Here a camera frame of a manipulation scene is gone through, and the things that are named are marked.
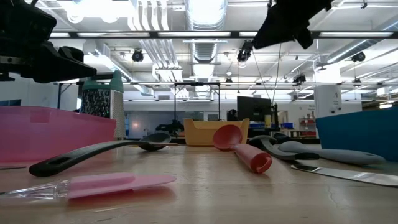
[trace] wooden table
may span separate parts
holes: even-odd
[[[340,169],[336,162],[302,161]],[[366,170],[397,174],[397,166]],[[231,152],[211,147],[170,147],[144,152],[131,147],[100,154],[49,178],[27,169],[0,170],[0,191],[22,189],[76,175],[133,172],[174,175],[165,186],[82,198],[68,203],[1,206],[0,223],[397,223],[398,189],[293,170],[274,159],[253,174]]]

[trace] pink spatula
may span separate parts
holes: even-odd
[[[70,180],[60,180],[28,189],[0,192],[0,200],[2,198],[73,199],[129,189],[138,190],[175,180],[175,177],[169,175],[136,176],[132,173],[89,175],[72,177]]]

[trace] pink plastic bin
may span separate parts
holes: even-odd
[[[39,161],[112,141],[116,121],[36,106],[0,106],[0,162]]]

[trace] gray spatula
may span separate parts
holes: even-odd
[[[309,149],[302,143],[295,141],[289,141],[281,144],[279,146],[279,150],[284,152],[312,152],[318,154],[324,159],[330,159],[333,161],[344,162],[359,166],[383,164],[386,162],[385,158],[367,152],[342,149]]]

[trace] clear spatula handle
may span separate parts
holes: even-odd
[[[70,180],[60,180],[27,189],[0,192],[0,200],[4,198],[32,198],[53,200],[64,198],[68,193]]]

